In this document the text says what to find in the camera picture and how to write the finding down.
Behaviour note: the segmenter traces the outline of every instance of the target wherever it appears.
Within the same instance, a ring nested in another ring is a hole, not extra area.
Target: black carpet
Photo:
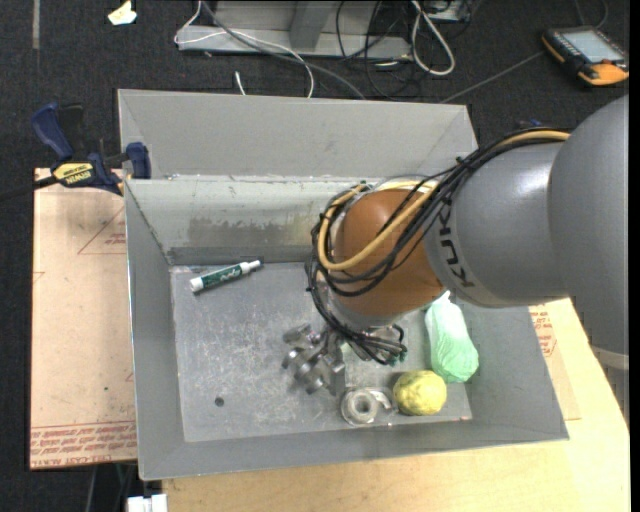
[[[140,0],[134,25],[114,27],[106,14],[116,0],[41,0],[39,48],[34,49],[34,2],[2,0],[0,10],[0,177],[2,188],[29,185],[32,169],[49,166],[53,153],[35,137],[30,116],[56,100],[82,103],[86,137],[119,151],[115,94],[119,88],[238,93],[239,71],[248,94],[301,96],[305,71],[269,56],[187,55],[173,43],[195,2]],[[475,0],[470,25],[445,29],[457,68],[444,78],[422,77],[395,98],[466,104],[480,143],[537,120],[574,128],[601,106],[628,93],[629,81],[587,89],[567,77],[546,54],[540,32],[548,27],[596,24],[629,51],[630,0]],[[530,61],[481,87],[513,65]],[[380,96],[361,61],[309,59],[352,82],[369,99]],[[400,70],[409,73],[410,69]],[[400,82],[373,71],[377,89]],[[335,79],[317,74],[317,97],[351,98]],[[33,202],[29,195],[0,203],[0,511],[84,510],[92,468],[30,472],[29,345]]]

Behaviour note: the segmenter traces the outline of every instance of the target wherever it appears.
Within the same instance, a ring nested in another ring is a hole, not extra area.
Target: cardboard sheet
[[[135,459],[124,203],[35,193],[32,469]]]

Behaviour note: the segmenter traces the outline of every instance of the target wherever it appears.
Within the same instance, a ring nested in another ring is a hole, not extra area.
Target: robotic hand
[[[328,329],[389,364],[406,351],[395,322],[446,289],[486,307],[570,297],[603,366],[628,372],[628,108],[334,197],[307,265]]]

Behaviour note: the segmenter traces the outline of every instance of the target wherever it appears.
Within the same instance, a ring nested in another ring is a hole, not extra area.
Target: green cloth
[[[449,292],[434,301],[425,314],[431,344],[431,368],[444,381],[466,382],[478,369],[462,310],[449,300]]]

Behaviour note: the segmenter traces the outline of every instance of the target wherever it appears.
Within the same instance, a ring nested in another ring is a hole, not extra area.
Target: black wire
[[[437,219],[438,213],[442,210],[445,204],[451,204],[453,201],[454,194],[459,189],[459,187],[471,176],[475,170],[479,169],[482,165],[484,165],[487,161],[495,158],[496,156],[512,150],[516,147],[538,144],[538,143],[548,143],[551,142],[548,137],[541,136],[539,139],[525,139],[521,141],[514,142],[506,142],[509,138],[514,135],[523,134],[523,133],[531,133],[535,131],[544,131],[548,130],[546,127],[532,127],[524,130],[518,130],[513,132],[512,134],[506,135],[504,138],[491,143],[485,146],[482,146],[472,152],[465,158],[461,158],[458,160],[457,164],[453,166],[451,169],[446,172],[446,177],[438,184],[436,189],[429,196],[429,200],[425,202],[424,205],[421,205],[418,212],[414,215],[413,219],[408,223],[407,227],[403,230],[402,234],[398,238],[394,248],[390,251],[390,253],[383,258],[377,265],[375,265],[372,269],[369,269],[366,272],[363,272],[360,275],[350,277],[348,280],[337,278],[335,275],[331,275],[330,272],[324,268],[318,261],[318,232],[319,227],[322,224],[325,216],[322,215],[320,221],[314,226],[311,231],[312,236],[312,252],[309,260],[305,263],[305,271],[307,273],[308,279],[308,289],[311,293],[314,305],[320,315],[325,319],[327,325],[334,331],[338,332],[347,342],[351,345],[356,345],[359,347],[367,357],[375,360],[376,362],[388,365],[392,364],[398,357],[401,356],[402,353],[406,352],[407,348],[402,344],[402,340],[404,338],[404,332],[402,329],[394,325],[393,328],[396,329],[396,332],[399,333],[399,341],[386,340],[380,338],[378,336],[368,335],[366,332],[358,332],[350,329],[347,325],[342,324],[336,317],[333,315],[323,303],[317,283],[318,274],[322,274],[325,278],[326,285],[332,290],[334,293],[344,296],[344,297],[354,297],[358,295],[362,295],[367,293],[375,286],[377,286],[394,268],[398,268],[402,265],[408,256],[415,250],[418,243],[423,239],[425,234],[432,228],[435,220]],[[431,179],[430,177],[424,177],[425,181]],[[334,198],[328,203],[327,209],[329,208],[337,208],[338,206],[344,208],[344,203],[341,205],[335,205],[334,203],[344,196],[345,193],[350,192],[347,190],[344,193],[336,194]],[[402,210],[401,205],[396,208],[396,215],[398,212]],[[410,240],[414,238],[414,236],[418,233],[419,230],[422,230],[422,234],[415,240],[412,244],[409,253],[405,255],[403,260],[394,266],[396,262],[396,258],[401,250],[407,246]],[[327,233],[327,239],[325,240],[325,244],[330,245],[328,239],[330,238],[329,232]],[[354,282],[361,276],[369,277],[372,275],[372,272],[378,272],[374,276],[369,283],[365,286],[360,287],[357,290],[343,290],[337,286],[337,283],[340,281],[350,281]]]
[[[354,53],[347,55],[345,49],[344,49],[344,45],[342,43],[342,32],[340,31],[340,12],[342,11],[342,7],[344,6],[344,4],[346,3],[345,0],[343,0],[342,2],[340,2],[340,5],[338,5],[338,9],[336,10],[336,36],[338,38],[338,45],[340,46],[340,53],[342,54],[342,61],[348,61],[351,60],[359,55],[362,55],[365,51],[365,47],[363,46],[362,48],[360,48],[359,50],[355,51]],[[389,27],[387,28],[387,30],[384,32],[384,34],[381,34],[377,37],[377,39],[375,39],[371,44],[369,44],[367,46],[367,50],[373,48],[374,46],[376,46],[378,43],[382,42],[382,40],[387,37],[389,35],[389,33],[391,32],[391,30],[396,26],[396,24],[400,21],[400,17],[398,17],[391,25],[389,25]]]
[[[282,54],[277,53],[277,52],[272,52],[271,50],[267,50],[263,46],[260,46],[258,44],[254,44],[252,41],[250,41],[250,40],[242,37],[241,35],[236,34],[235,32],[233,32],[231,29],[229,29],[229,27],[227,27],[227,25],[225,23],[221,22],[218,18],[216,18],[216,15],[211,10],[211,8],[209,7],[209,4],[208,4],[208,2],[206,0],[202,1],[202,6],[204,7],[205,11],[209,14],[209,16],[211,16],[211,18],[214,20],[214,23],[216,25],[218,25],[222,30],[224,30],[231,37],[233,37],[234,39],[240,41],[242,44],[245,44],[245,45],[249,46],[250,48],[253,48],[254,50],[257,50],[260,53],[264,53],[265,55],[269,55],[271,57],[275,57],[276,59],[280,59],[280,60],[283,60],[285,62],[291,62],[291,63],[299,65],[299,66],[306,66],[306,67],[308,67],[310,69],[313,69],[315,71],[319,71],[320,73],[324,73],[326,75],[329,75],[330,77],[334,78],[335,80],[339,81],[340,83],[345,85],[347,88],[349,88],[351,90],[351,92],[353,92],[353,94],[358,99],[361,99],[361,100],[366,99],[365,96],[360,92],[360,90],[358,90],[358,88],[355,85],[353,85],[348,80],[345,80],[344,78],[342,78],[337,73],[334,73],[333,71],[330,71],[330,70],[328,70],[326,68],[323,68],[322,66],[318,66],[316,64],[312,64],[312,63],[310,63],[308,61],[301,62],[301,61],[299,61],[297,59],[294,59],[292,57],[287,57],[286,55],[282,55]]]
[[[586,25],[587,22],[584,19],[584,16],[582,15],[582,9],[580,8],[580,2],[578,0],[573,0],[573,5],[576,6],[576,12],[578,13],[578,23],[580,23],[580,25]]]
[[[600,21],[598,22],[598,24],[596,25],[597,29],[600,29],[606,22],[607,19],[609,18],[609,5],[607,4],[606,0],[600,0],[600,3],[602,4],[602,8],[604,10],[603,14],[602,14],[602,18],[600,18]],[[531,62],[534,59],[537,59],[538,57],[541,57],[542,55],[544,55],[545,52],[544,51],[540,51],[537,53],[534,53],[532,55],[529,55],[529,57],[522,59],[521,61],[517,62],[516,64],[514,64],[513,66],[510,66],[502,71],[500,71],[499,73],[496,73],[493,76],[490,76],[489,78],[485,78],[484,80],[481,80],[480,82],[467,87],[466,89],[463,89],[462,91],[459,91],[455,94],[452,94],[451,96],[446,97],[443,100],[438,101],[438,103],[448,103],[451,100],[462,96],[463,94],[466,94],[468,92],[474,91],[480,87],[483,87],[485,85],[487,85],[488,83],[493,82],[494,80],[497,80],[498,78],[501,78],[509,73],[511,73],[512,71],[515,71],[516,69],[518,69],[519,67],[527,64],[528,62]]]
[[[343,295],[346,297],[355,297],[367,293],[377,286],[382,280],[393,270],[394,262],[399,255],[400,251],[413,239],[413,237],[418,233],[420,229],[424,229],[424,226],[428,219],[435,213],[436,208],[438,208],[445,201],[451,201],[454,192],[457,188],[464,183],[466,179],[479,167],[484,165],[488,160],[495,158],[499,154],[502,154],[505,151],[514,149],[515,147],[520,147],[523,145],[530,145],[536,143],[545,143],[550,142],[547,138],[541,139],[528,139],[524,141],[513,142],[509,144],[502,144],[498,146],[498,144],[505,139],[509,139],[514,135],[530,133],[534,131],[544,131],[548,130],[546,127],[534,127],[528,128],[525,130],[518,130],[505,136],[503,139],[500,139],[494,143],[488,144],[481,148],[478,148],[476,151],[468,155],[465,159],[461,159],[456,166],[454,166],[451,170],[448,171],[448,176],[441,181],[436,190],[432,192],[429,200],[422,205],[421,209],[416,213],[408,224],[408,226],[403,230],[402,234],[398,238],[394,248],[389,252],[387,256],[381,259],[376,265],[371,267],[369,270],[351,276],[348,279],[336,277],[335,275],[330,275],[330,273],[324,269],[320,268],[320,272],[325,276],[327,281],[327,285],[338,295]],[[312,242],[313,246],[317,247],[317,233],[314,233],[312,230]],[[325,252],[329,261],[332,261],[327,252]],[[374,276],[370,282],[357,289],[357,290],[349,290],[345,291],[340,289],[338,284],[352,284],[355,282],[363,281],[369,278],[370,276]]]
[[[49,176],[47,178],[43,178],[41,180],[38,181],[34,181],[33,183],[30,183],[29,185],[25,185],[24,187],[18,187],[18,188],[14,188],[12,190],[9,190],[8,192],[2,192],[0,194],[0,202],[2,201],[7,201],[9,199],[12,199],[14,197],[18,197],[18,196],[22,196],[25,194],[29,194],[30,192],[33,192],[34,190],[38,190],[44,187],[48,187],[49,185],[54,185],[58,183],[58,180],[54,177],[54,176]]]
[[[135,465],[130,465],[127,468],[127,473],[124,478],[124,481],[120,485],[120,491],[118,492],[118,496],[116,498],[115,503],[113,504],[113,512],[118,512],[123,509],[123,504],[128,498],[129,490],[131,489],[131,482],[133,480],[133,472],[135,469]]]
[[[420,82],[415,80],[415,76],[418,72],[418,67],[417,66],[412,66],[411,68],[411,76],[408,77],[407,79],[405,79],[404,84],[399,87],[398,89],[395,89],[394,91],[391,92],[385,92],[382,89],[380,89],[380,87],[375,83],[375,81],[373,80],[373,76],[371,75],[371,70],[370,70],[370,66],[369,66],[369,37],[371,34],[371,29],[373,28],[373,22],[375,21],[375,18],[378,14],[379,8],[380,8],[380,4],[382,2],[378,1],[376,2],[373,11],[371,12],[371,17],[369,18],[369,26],[367,27],[367,34],[365,36],[365,44],[364,44],[364,69],[365,69],[365,73],[367,75],[367,80],[369,81],[369,83],[371,84],[371,87],[373,87],[373,89],[376,91],[376,93],[383,97],[386,98],[388,100],[391,101],[401,101],[398,98],[396,98],[396,96],[398,94],[400,94],[401,92],[404,92],[407,88],[409,88],[411,85],[417,85],[418,87],[420,86]],[[405,98],[411,98],[411,97],[415,97],[416,95],[413,96],[405,96]]]

